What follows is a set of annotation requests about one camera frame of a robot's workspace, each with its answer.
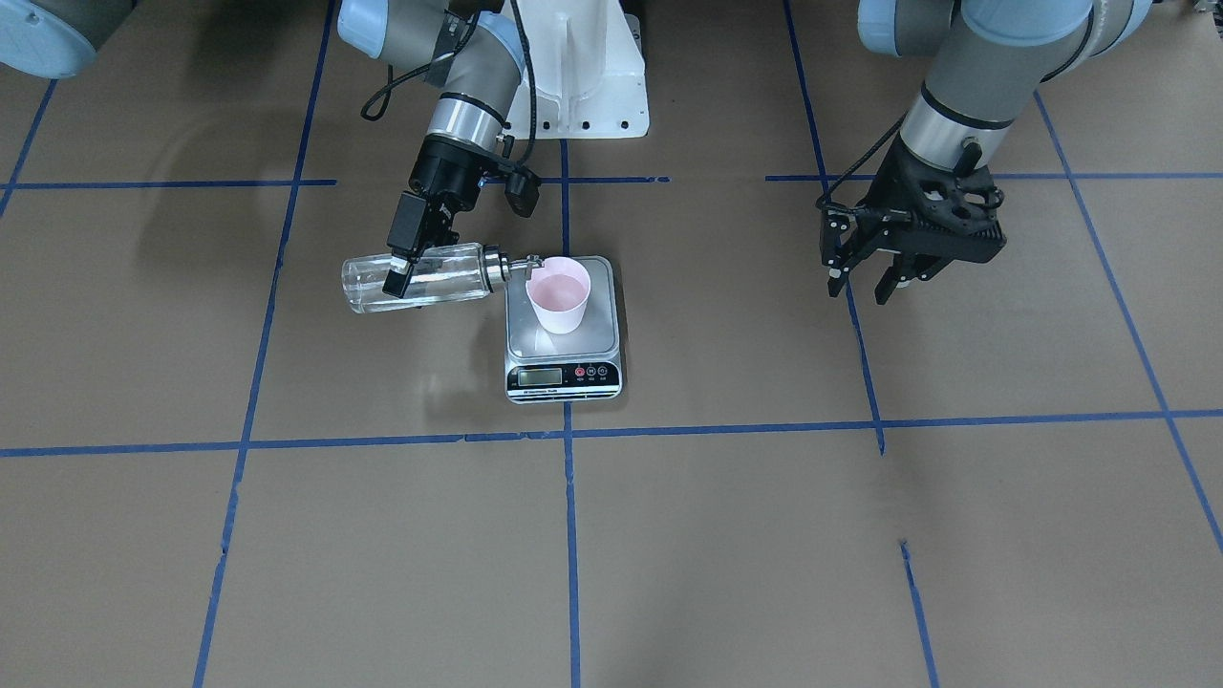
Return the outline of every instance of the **digital scale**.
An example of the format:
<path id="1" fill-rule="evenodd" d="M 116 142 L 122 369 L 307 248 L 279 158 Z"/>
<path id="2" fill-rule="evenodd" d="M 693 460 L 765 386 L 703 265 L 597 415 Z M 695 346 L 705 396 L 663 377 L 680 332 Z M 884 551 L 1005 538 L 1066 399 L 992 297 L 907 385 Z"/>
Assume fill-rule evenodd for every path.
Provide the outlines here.
<path id="1" fill-rule="evenodd" d="M 505 396 L 515 404 L 610 400 L 624 390 L 612 263 L 599 255 L 574 259 L 591 273 L 591 295 L 582 324 L 569 334 L 553 334 L 539 324 L 527 298 L 526 270 L 510 275 Z"/>

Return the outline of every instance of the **clear glass bottle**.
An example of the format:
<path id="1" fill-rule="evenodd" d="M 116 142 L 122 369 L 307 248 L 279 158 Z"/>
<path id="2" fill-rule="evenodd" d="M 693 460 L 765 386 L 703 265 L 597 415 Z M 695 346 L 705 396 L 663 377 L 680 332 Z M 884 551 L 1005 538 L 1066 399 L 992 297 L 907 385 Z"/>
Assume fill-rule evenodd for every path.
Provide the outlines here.
<path id="1" fill-rule="evenodd" d="M 510 263 L 497 246 L 457 243 L 421 253 L 402 298 L 385 293 L 383 281 L 395 258 L 390 253 L 349 258 L 340 280 L 349 307 L 357 313 L 415 308 L 451 301 L 483 298 L 510 277 L 511 269 L 539 264 L 538 255 Z"/>

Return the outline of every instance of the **pink cup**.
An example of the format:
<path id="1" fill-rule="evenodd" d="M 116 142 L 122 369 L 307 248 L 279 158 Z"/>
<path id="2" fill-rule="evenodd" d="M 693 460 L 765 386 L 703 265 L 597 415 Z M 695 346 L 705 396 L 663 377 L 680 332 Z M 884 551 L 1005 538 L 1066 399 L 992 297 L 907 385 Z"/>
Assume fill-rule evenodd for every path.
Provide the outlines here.
<path id="1" fill-rule="evenodd" d="M 531 307 L 539 324 L 553 334 L 569 334 L 582 324 L 589 296 L 591 273 L 572 258 L 548 258 L 527 280 Z"/>

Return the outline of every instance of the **brown floor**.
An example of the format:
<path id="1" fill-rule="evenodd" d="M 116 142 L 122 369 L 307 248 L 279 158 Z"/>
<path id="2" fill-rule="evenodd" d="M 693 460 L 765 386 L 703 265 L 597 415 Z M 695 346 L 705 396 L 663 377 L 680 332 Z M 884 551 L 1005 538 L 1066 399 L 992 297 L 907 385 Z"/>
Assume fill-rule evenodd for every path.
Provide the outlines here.
<path id="1" fill-rule="evenodd" d="M 627 386 L 571 408 L 504 398 L 498 296 L 347 309 L 435 93 L 362 121 L 328 2 L 0 67 L 0 686 L 1219 684 L 1211 17 L 1041 88 L 996 260 L 848 307 L 819 175 L 928 62 L 848 0 L 648 5 L 649 136 L 456 221 L 615 264 Z"/>

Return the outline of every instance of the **blue tape line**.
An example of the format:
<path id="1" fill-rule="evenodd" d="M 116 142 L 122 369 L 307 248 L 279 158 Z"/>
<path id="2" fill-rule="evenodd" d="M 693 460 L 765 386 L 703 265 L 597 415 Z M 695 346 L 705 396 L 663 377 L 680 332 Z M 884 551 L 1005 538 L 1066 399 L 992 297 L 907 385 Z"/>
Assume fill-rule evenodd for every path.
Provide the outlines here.
<path id="1" fill-rule="evenodd" d="M 43 116 L 46 114 L 46 105 L 51 101 L 51 95 L 55 93 L 55 84 L 57 79 L 51 79 L 46 84 L 46 90 L 43 92 L 43 100 L 38 104 L 38 111 L 34 112 L 34 121 L 29 122 L 29 131 L 26 132 L 26 142 L 21 144 L 21 153 L 17 155 L 17 164 L 12 167 L 12 175 L 9 176 L 9 183 L 5 185 L 4 196 L 0 196 L 0 218 L 4 216 L 5 208 L 9 207 L 9 199 L 12 198 L 12 192 L 17 186 L 17 180 L 21 178 L 21 170 L 26 166 L 26 158 L 29 156 L 29 149 L 34 145 L 34 137 L 38 136 L 38 127 L 43 126 Z"/>
<path id="2" fill-rule="evenodd" d="M 884 428 L 972 428 L 994 425 L 1046 425 L 1071 423 L 1110 423 L 1163 420 L 1163 412 L 1117 412 L 1103 414 L 1048 414 L 1035 417 L 967 417 L 939 419 L 884 420 Z"/>
<path id="3" fill-rule="evenodd" d="M 560 254 L 569 254 L 569 139 L 560 139 Z"/>
<path id="4" fill-rule="evenodd" d="M 0 458 L 232 452 L 240 447 L 241 442 L 170 442 L 164 445 L 103 445 L 95 447 L 21 447 L 11 450 L 0 448 Z"/>
<path id="5" fill-rule="evenodd" d="M 790 0 L 781 1 L 785 10 L 785 24 L 790 32 L 790 50 L 794 53 L 794 66 L 799 73 L 799 89 L 802 92 L 802 105 L 807 110 L 807 128 L 811 130 L 811 147 L 816 153 L 816 167 L 819 170 L 819 183 L 824 192 L 828 191 L 828 169 L 824 166 L 824 152 L 819 144 L 819 130 L 816 126 L 816 111 L 811 105 L 811 93 L 807 90 L 807 75 L 802 66 L 802 54 L 799 50 L 799 34 L 794 28 L 794 11 Z M 862 363 L 862 385 L 866 386 L 866 401 L 871 406 L 871 419 L 874 422 L 874 436 L 879 444 L 879 456 L 888 451 L 888 441 L 883 435 L 883 424 L 879 417 L 879 401 L 874 393 L 874 380 L 871 376 L 871 362 L 866 354 L 866 339 L 862 336 L 862 324 L 857 317 L 857 302 L 854 298 L 854 285 L 845 285 L 845 302 L 849 307 L 849 318 L 854 323 L 854 334 L 857 336 L 857 352 Z"/>
<path id="6" fill-rule="evenodd" d="M 819 133 L 816 131 L 816 110 L 811 105 L 811 95 L 807 90 L 807 72 L 802 66 L 802 54 L 799 51 L 799 34 L 794 29 L 794 11 L 790 0 L 781 0 L 785 10 L 785 26 L 790 32 L 790 51 L 794 54 L 794 66 L 799 71 L 799 89 L 802 92 L 802 105 L 807 109 L 807 128 L 811 131 L 811 148 L 816 154 L 816 167 L 819 170 L 819 180 L 827 185 L 828 169 L 824 166 L 824 152 L 819 147 Z"/>
<path id="7" fill-rule="evenodd" d="M 779 433 L 823 433 L 833 430 L 872 430 L 873 422 L 850 420 L 830 423 L 778 423 L 767 425 L 692 425 L 673 428 L 619 428 L 575 430 L 574 437 L 659 437 L 681 435 L 753 435 Z"/>
<path id="8" fill-rule="evenodd" d="M 1185 409 L 1172 412 L 1177 419 L 1223 418 L 1223 409 Z M 920 428 L 988 428 L 998 425 L 1052 425 L 1082 423 L 1126 423 L 1162 420 L 1163 412 L 1109 412 L 1099 414 L 1047 414 L 1013 417 L 964 417 L 929 419 L 884 419 L 884 429 Z M 873 422 L 790 423 L 768 425 L 698 425 L 667 428 L 619 428 L 575 430 L 574 437 L 668 437 L 692 435 L 768 435 L 786 433 L 830 433 L 844 430 L 872 430 Z M 224 452 L 246 447 L 251 451 L 265 450 L 323 450 L 335 447 L 395 447 L 407 445 L 450 445 L 459 442 L 521 442 L 538 440 L 563 440 L 563 430 L 538 430 L 526 433 L 456 434 L 456 435 L 388 435 L 377 437 L 318 437 L 301 440 L 251 440 L 249 442 L 183 442 L 166 445 L 99 445 L 77 447 L 12 447 L 0 448 L 0 458 L 29 457 L 84 457 L 93 455 L 143 455 Z"/>
<path id="9" fill-rule="evenodd" d="M 769 174 L 764 181 L 835 181 L 833 174 Z M 994 178 L 1066 178 L 1066 172 L 994 172 Z M 1074 178 L 1223 178 L 1223 172 L 1070 172 Z M 851 174 L 849 181 L 872 181 L 873 174 Z"/>
<path id="10" fill-rule="evenodd" d="M 1172 412 L 1172 418 L 1178 418 L 1178 419 L 1223 418 L 1223 409 L 1200 409 L 1200 411 L 1192 411 L 1192 412 Z"/>
<path id="11" fill-rule="evenodd" d="M 921 651 L 926 656 L 926 676 L 929 688 L 938 688 L 938 667 L 934 666 L 934 650 L 929 644 L 929 629 L 926 627 L 926 610 L 921 605 L 921 591 L 914 578 L 912 557 L 909 555 L 909 541 L 900 541 L 900 556 L 905 561 L 905 578 L 909 579 L 909 598 L 914 602 L 914 616 L 917 618 L 917 633 L 921 635 Z"/>
<path id="12" fill-rule="evenodd" d="M 670 183 L 671 177 L 669 176 L 543 176 L 539 177 L 541 183 L 558 185 L 558 183 Z M 505 183 L 499 178 L 486 178 L 484 183 L 488 186 Z"/>
<path id="13" fill-rule="evenodd" d="M 1147 380 L 1151 381 L 1151 390 L 1155 391 L 1156 400 L 1159 402 L 1159 409 L 1163 412 L 1164 422 L 1168 424 L 1168 433 L 1172 434 L 1172 440 L 1177 445 L 1177 452 L 1180 453 L 1180 462 L 1185 467 L 1185 473 L 1189 474 L 1189 481 L 1194 486 L 1194 492 L 1197 495 L 1199 503 L 1201 503 L 1202 513 L 1206 516 L 1206 522 L 1210 524 L 1211 533 L 1214 535 L 1214 544 L 1218 546 L 1219 554 L 1223 554 L 1223 532 L 1219 530 L 1218 519 L 1214 518 L 1214 510 L 1211 508 L 1211 502 L 1206 496 L 1206 490 L 1202 488 L 1202 481 L 1197 477 L 1197 469 L 1194 468 L 1194 461 L 1190 458 L 1189 451 L 1185 448 L 1185 442 L 1180 437 L 1180 429 L 1177 428 L 1177 422 L 1168 407 L 1168 400 L 1164 397 L 1163 389 L 1159 386 L 1159 380 L 1155 375 L 1155 367 L 1151 365 L 1151 358 L 1147 356 L 1146 347 L 1142 343 L 1142 337 L 1139 335 L 1137 324 L 1135 324 L 1134 315 L 1130 314 L 1130 308 L 1125 303 L 1125 297 L 1121 295 L 1121 287 L 1117 281 L 1117 275 L 1113 273 L 1113 265 L 1108 262 L 1108 255 L 1104 252 L 1104 244 L 1099 240 L 1099 232 L 1096 231 L 1096 222 L 1091 219 L 1091 213 L 1087 210 L 1087 202 L 1084 199 L 1082 191 L 1079 188 L 1079 182 L 1075 180 L 1075 176 L 1070 170 L 1070 160 L 1066 158 L 1065 149 L 1062 147 L 1062 139 L 1058 137 L 1057 128 L 1053 126 L 1053 119 L 1049 117 L 1049 110 L 1044 106 L 1044 99 L 1041 98 L 1040 92 L 1036 93 L 1036 105 L 1041 110 L 1041 117 L 1044 119 L 1044 126 L 1049 130 L 1049 137 L 1053 139 L 1053 148 L 1058 152 L 1058 158 L 1062 159 L 1062 167 L 1066 172 L 1066 180 L 1070 182 L 1070 188 L 1074 191 L 1075 200 L 1079 203 L 1079 210 L 1082 213 L 1082 219 L 1087 224 L 1087 232 L 1091 233 L 1091 242 L 1096 247 L 1096 254 L 1099 257 L 1099 263 L 1104 268 L 1104 275 L 1108 276 L 1108 284 L 1113 288 L 1113 296 L 1117 298 L 1117 306 L 1121 309 L 1121 315 L 1125 318 L 1125 326 L 1130 330 L 1130 337 L 1134 339 L 1134 347 L 1139 352 L 1139 359 L 1142 360 L 1142 369 L 1146 370 Z"/>
<path id="14" fill-rule="evenodd" d="M 263 380 L 263 368 L 268 358 L 268 340 L 272 335 L 272 320 L 276 310 L 276 287 L 280 284 L 280 269 L 285 262 L 285 246 L 289 243 L 290 230 L 292 229 L 294 213 L 297 208 L 297 192 L 301 186 L 302 169 L 306 166 L 306 150 L 309 145 L 311 128 L 314 125 L 314 108 L 318 103 L 319 84 L 323 81 L 323 65 L 327 61 L 328 39 L 331 35 L 331 21 L 335 16 L 335 0 L 330 0 L 327 6 L 327 20 L 323 22 L 323 38 L 318 48 L 318 60 L 314 64 L 314 81 L 311 84 L 309 104 L 306 108 L 306 120 L 302 122 L 301 142 L 297 145 L 297 164 L 294 167 L 294 186 L 289 192 L 289 207 L 285 209 L 285 222 L 280 230 L 280 244 L 276 248 L 276 264 L 272 273 L 272 286 L 268 290 L 268 307 L 263 315 L 263 334 L 259 339 L 259 353 L 256 357 L 254 373 L 251 376 L 251 396 L 247 402 L 246 420 L 242 426 L 242 445 L 238 450 L 237 461 L 234 462 L 234 483 L 230 488 L 229 507 L 225 511 L 225 528 L 221 532 L 221 555 L 213 573 L 213 588 L 208 600 L 208 613 L 204 616 L 204 632 L 199 639 L 199 656 L 196 660 L 196 676 L 193 688 L 203 688 L 204 673 L 208 670 L 208 654 L 212 650 L 213 629 L 216 622 L 216 609 L 220 604 L 221 587 L 225 583 L 225 565 L 229 561 L 229 547 L 234 535 L 234 524 L 237 518 L 238 485 L 246 472 L 247 445 L 251 442 L 251 431 L 254 428 L 254 412 L 259 401 L 259 385 Z"/>
<path id="15" fill-rule="evenodd" d="M 857 319 L 854 285 L 849 282 L 845 284 L 845 301 L 849 302 L 849 319 L 854 323 L 854 335 L 857 336 L 857 356 L 862 363 L 862 382 L 866 385 L 866 402 L 871 406 L 874 440 L 879 444 L 879 456 L 882 457 L 888 453 L 888 441 L 883 435 L 883 419 L 879 415 L 879 400 L 874 395 L 874 380 L 871 378 L 871 362 L 866 357 L 866 337 L 862 336 L 862 323 Z"/>
<path id="16" fill-rule="evenodd" d="M 574 489 L 574 403 L 565 402 L 565 522 L 569 541 L 569 683 L 582 688 L 582 637 L 578 624 L 577 501 Z"/>
<path id="17" fill-rule="evenodd" d="M 671 181 L 669 176 L 570 176 L 566 178 L 569 183 L 668 183 Z"/>
<path id="18" fill-rule="evenodd" d="M 384 437 L 320 437 L 317 440 L 252 440 L 251 450 L 323 450 L 335 447 L 397 447 L 405 445 L 457 445 L 459 442 L 521 442 L 560 440 L 559 430 L 537 433 L 489 433 L 465 435 L 400 435 Z"/>
<path id="19" fill-rule="evenodd" d="M 78 188 L 237 188 L 252 186 L 335 186 L 334 178 L 234 178 L 198 181 L 46 181 L 16 185 L 22 191 L 59 191 Z"/>
<path id="20" fill-rule="evenodd" d="M 1074 178 L 1223 178 L 1223 172 L 1073 172 Z"/>

